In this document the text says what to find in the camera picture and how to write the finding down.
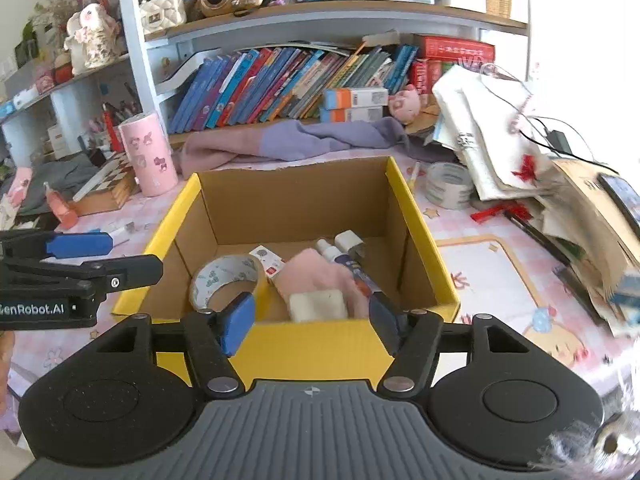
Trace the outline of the yellow tape roll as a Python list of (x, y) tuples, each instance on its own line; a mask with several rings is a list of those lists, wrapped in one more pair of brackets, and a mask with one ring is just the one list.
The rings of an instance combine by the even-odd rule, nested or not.
[(269, 284), (264, 266), (253, 255), (224, 255), (204, 264), (192, 278), (189, 300), (197, 311), (207, 310), (209, 300), (224, 286), (252, 282), (250, 293), (256, 304), (256, 318), (262, 320), (269, 308)]

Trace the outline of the large white power adapter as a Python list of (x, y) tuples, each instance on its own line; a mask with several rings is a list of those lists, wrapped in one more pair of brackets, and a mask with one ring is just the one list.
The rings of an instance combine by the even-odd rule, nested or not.
[(130, 240), (132, 234), (136, 230), (136, 225), (134, 222), (128, 222), (123, 226), (119, 226), (117, 229), (108, 232), (108, 235), (111, 237), (113, 242), (113, 247), (117, 247), (119, 245), (125, 244)]

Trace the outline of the small white red box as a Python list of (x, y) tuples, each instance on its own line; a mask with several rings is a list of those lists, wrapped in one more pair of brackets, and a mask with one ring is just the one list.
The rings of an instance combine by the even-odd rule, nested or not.
[(262, 245), (251, 250), (250, 255), (260, 262), (269, 281), (275, 278), (285, 266), (284, 260), (279, 255)]

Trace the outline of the beige soap block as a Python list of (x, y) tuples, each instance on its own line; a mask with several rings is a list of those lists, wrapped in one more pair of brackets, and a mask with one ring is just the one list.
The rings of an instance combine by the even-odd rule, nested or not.
[(343, 293), (338, 289), (299, 292), (288, 298), (288, 312), (295, 323), (324, 322), (348, 318)]

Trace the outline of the blue white spray bottle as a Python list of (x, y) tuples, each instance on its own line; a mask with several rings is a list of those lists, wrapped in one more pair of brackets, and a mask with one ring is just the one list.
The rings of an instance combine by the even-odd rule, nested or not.
[(349, 254), (342, 252), (340, 248), (330, 244), (324, 238), (316, 241), (317, 252), (322, 255), (326, 261), (333, 262), (344, 266), (352, 274), (356, 285), (367, 298), (371, 297), (376, 292), (382, 292), (382, 289), (370, 278), (370, 276), (363, 271), (362, 266)]

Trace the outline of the small white wall charger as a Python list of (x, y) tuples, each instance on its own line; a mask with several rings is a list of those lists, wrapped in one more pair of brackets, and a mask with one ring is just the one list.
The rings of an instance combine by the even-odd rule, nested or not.
[(334, 245), (341, 252), (350, 255), (355, 260), (361, 260), (366, 255), (364, 240), (352, 230), (338, 233), (334, 237)]

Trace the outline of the pink glove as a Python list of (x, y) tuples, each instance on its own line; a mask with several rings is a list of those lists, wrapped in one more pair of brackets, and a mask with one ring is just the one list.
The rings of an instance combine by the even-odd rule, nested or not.
[(347, 268), (326, 261), (314, 248), (305, 248), (285, 263), (274, 277), (280, 296), (290, 302), (294, 294), (339, 290), (350, 318), (369, 317), (369, 299), (356, 284)]
[(32, 180), (32, 168), (30, 167), (17, 167), (14, 179), (9, 188), (8, 199), (9, 203), (14, 208), (20, 208), (21, 203), (26, 198), (30, 181)]

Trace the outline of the pink glove on clothes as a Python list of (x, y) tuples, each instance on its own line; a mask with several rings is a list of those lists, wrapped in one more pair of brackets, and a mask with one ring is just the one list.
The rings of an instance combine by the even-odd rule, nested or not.
[(20, 208), (21, 203), (26, 198), (30, 181), (32, 180), (32, 168), (30, 167), (17, 167), (14, 179), (9, 188), (8, 199), (9, 203), (14, 208)]

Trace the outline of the pink liquid pump bottle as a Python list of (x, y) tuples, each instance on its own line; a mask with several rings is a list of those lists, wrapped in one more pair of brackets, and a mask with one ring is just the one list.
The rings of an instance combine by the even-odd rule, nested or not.
[(46, 191), (46, 202), (52, 214), (58, 219), (60, 227), (63, 230), (68, 230), (76, 226), (79, 221), (76, 211), (66, 203), (66, 200), (58, 191), (50, 187), (48, 182), (44, 182), (43, 186)]

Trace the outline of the grey clothing pile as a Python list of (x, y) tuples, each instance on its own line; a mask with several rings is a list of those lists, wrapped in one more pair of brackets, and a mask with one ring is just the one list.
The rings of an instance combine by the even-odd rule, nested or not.
[(78, 153), (66, 160), (42, 162), (32, 173), (26, 197), (18, 210), (20, 216), (45, 214), (50, 211), (44, 193), (44, 184), (49, 183), (52, 190), (58, 191), (64, 200), (70, 200), (97, 172), (88, 156)]

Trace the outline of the wooden chess board box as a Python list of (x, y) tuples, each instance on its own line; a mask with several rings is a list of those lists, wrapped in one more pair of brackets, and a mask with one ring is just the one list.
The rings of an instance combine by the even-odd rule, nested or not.
[(136, 177), (127, 155), (118, 153), (73, 196), (70, 206), (78, 216), (119, 210), (136, 188)]

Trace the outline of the pink checked tablecloth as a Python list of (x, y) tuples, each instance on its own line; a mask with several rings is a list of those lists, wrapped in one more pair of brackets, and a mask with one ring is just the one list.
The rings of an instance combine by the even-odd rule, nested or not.
[(158, 255), (163, 278), (111, 297), (94, 327), (17, 334), (2, 364), (13, 395), (126, 315), (182, 318), (191, 311), (191, 282), (209, 261), (260, 245), (291, 259), (346, 230), (363, 239), (364, 270), (396, 306), (449, 322), (495, 315), (594, 388), (612, 388), (630, 341), (591, 321), (556, 276), (555, 258), (509, 220), (480, 224), (467, 211), (430, 204), (409, 190), (410, 172), (404, 156), (209, 171), (163, 196), (136, 196), (116, 214), (89, 218), (85, 229), (133, 221), (136, 234), (117, 253)]

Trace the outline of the yellow cardboard box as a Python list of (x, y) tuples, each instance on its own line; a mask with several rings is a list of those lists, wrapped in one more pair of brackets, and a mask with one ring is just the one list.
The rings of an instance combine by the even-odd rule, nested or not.
[[(456, 317), (460, 301), (446, 264), (404, 173), (388, 156), (196, 174), (146, 245), (163, 261), (162, 279), (120, 294), (114, 315), (178, 320), (191, 311), (192, 278), (209, 261), (258, 246), (290, 260), (344, 231), (363, 240), (363, 269), (395, 306)], [(258, 378), (377, 382), (390, 365), (368, 321), (298, 324), (273, 284), (258, 286), (257, 295), (257, 321), (232, 359), (246, 384)]]

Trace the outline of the white grey tape roll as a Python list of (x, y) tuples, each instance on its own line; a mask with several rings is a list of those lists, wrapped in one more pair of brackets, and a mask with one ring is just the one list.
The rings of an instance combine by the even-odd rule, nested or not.
[(427, 168), (425, 196), (434, 205), (446, 209), (470, 206), (474, 184), (465, 167), (452, 162), (434, 162)]

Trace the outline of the pink cylindrical sticker container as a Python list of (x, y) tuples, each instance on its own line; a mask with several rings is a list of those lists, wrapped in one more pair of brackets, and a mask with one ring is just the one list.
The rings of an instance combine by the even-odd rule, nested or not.
[(168, 136), (155, 112), (125, 120), (118, 131), (144, 196), (162, 195), (178, 184)]

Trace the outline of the white pen with cap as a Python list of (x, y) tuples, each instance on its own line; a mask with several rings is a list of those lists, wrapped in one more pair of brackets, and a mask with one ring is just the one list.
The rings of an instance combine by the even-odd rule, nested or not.
[(416, 192), (416, 182), (418, 182), (420, 171), (421, 171), (420, 162), (415, 162), (412, 167), (408, 168), (407, 185), (411, 193)]

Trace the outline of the pink purple cloth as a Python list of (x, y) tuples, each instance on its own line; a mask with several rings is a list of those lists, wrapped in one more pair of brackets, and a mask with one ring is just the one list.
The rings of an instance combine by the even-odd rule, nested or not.
[(183, 177), (224, 166), (238, 157), (295, 162), (353, 148), (386, 150), (402, 146), (421, 162), (446, 162), (450, 151), (424, 146), (409, 139), (404, 126), (393, 117), (375, 122), (320, 122), (304, 124), (285, 120), (267, 127), (208, 129), (191, 133), (172, 156)]

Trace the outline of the white ceramic floral figurine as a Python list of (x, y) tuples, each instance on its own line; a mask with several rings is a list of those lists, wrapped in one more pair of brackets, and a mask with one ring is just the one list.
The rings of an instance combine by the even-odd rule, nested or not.
[(74, 76), (110, 65), (120, 57), (119, 24), (101, 3), (89, 3), (74, 13), (66, 23), (66, 32), (64, 49), (70, 52)]

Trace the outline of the orange white carton lower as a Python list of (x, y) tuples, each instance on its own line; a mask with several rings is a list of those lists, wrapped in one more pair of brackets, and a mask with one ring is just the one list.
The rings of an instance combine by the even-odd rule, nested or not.
[(384, 107), (320, 108), (320, 122), (376, 122), (384, 116)]

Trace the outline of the orange white carton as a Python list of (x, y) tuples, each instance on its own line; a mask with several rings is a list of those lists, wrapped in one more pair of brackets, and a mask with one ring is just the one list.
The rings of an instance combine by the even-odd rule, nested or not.
[(388, 90), (384, 87), (335, 88), (323, 91), (323, 108), (325, 110), (346, 110), (371, 106), (386, 106)]
[(376, 122), (384, 116), (384, 107), (320, 108), (320, 122)]

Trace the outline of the pink plush pig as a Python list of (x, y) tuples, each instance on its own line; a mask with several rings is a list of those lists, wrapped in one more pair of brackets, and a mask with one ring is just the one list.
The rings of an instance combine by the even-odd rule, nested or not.
[(419, 116), (421, 111), (420, 94), (413, 84), (407, 84), (405, 88), (388, 98), (388, 110), (390, 116), (401, 124), (408, 126)]

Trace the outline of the orange white carton upper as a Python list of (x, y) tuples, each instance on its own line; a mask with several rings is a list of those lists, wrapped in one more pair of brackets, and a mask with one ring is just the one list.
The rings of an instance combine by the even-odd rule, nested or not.
[(384, 87), (335, 88), (323, 91), (323, 108), (325, 110), (346, 110), (371, 106), (386, 106), (388, 90)]

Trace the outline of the white bookshelf unit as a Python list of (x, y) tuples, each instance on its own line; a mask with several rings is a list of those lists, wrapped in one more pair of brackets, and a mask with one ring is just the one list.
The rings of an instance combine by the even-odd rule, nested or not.
[[(1, 55), (12, 55), (22, 29), (38, 2), (1, 0)], [(146, 36), (139, 22), (138, 0), (108, 0), (119, 6), (129, 64), (145, 113), (155, 110), (167, 122), (177, 104), (165, 81), (194, 53), (212, 49), (280, 44), (293, 40), (360, 46), (364, 36), (397, 30), (402, 39), (414, 35), (482, 39), (486, 30), (528, 36), (525, 23), (468, 10), (417, 2), (329, 1), (267, 6), (250, 14), (218, 16)]]

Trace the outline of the cream quilted handbag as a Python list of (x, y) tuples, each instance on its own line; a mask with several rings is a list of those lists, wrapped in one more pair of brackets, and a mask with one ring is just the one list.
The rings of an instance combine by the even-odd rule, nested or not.
[(183, 0), (141, 0), (141, 26), (145, 35), (186, 24)]

